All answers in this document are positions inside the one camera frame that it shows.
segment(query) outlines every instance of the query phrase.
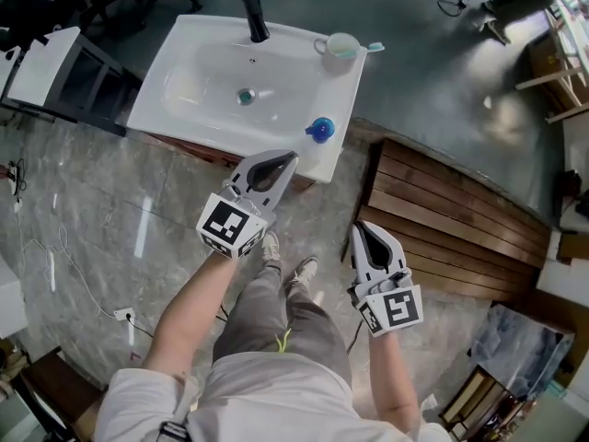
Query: white mug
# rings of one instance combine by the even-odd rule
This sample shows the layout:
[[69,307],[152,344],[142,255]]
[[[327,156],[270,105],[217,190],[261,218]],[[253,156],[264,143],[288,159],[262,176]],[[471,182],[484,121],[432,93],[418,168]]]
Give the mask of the white mug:
[[315,50],[322,54],[325,70],[336,76],[346,74],[352,69],[360,51],[360,42],[347,33],[333,33],[326,40],[317,38],[314,45]]

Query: faucet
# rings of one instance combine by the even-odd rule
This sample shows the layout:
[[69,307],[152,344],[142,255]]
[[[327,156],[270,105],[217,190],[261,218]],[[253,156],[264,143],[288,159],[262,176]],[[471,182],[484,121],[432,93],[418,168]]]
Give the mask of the faucet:
[[270,32],[264,23],[264,16],[261,13],[260,0],[242,0],[248,13],[249,32],[251,40],[254,42],[263,42],[270,37]]

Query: blue cap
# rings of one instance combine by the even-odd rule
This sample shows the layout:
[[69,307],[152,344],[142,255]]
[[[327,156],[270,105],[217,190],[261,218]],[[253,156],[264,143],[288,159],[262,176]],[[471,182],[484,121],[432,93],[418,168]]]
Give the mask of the blue cap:
[[323,144],[335,133],[335,124],[329,118],[317,118],[305,129],[305,133],[311,134],[316,143]]

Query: power outlet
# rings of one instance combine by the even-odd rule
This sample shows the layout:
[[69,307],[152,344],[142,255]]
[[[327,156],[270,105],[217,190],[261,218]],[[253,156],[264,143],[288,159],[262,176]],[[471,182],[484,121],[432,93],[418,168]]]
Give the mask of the power outlet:
[[113,314],[117,320],[127,320],[127,314],[130,314],[131,318],[135,317],[135,311],[133,311],[133,308],[117,309]]

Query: sink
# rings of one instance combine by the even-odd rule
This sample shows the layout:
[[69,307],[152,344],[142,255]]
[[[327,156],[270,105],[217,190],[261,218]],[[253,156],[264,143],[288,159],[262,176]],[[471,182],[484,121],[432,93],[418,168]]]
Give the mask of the sink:
[[[133,104],[128,126],[239,156],[293,149],[297,174],[329,182],[362,74],[366,49],[351,70],[329,74],[314,42],[326,36],[267,23],[254,43],[241,18],[182,15],[167,35]],[[306,135],[319,117],[335,134]]]

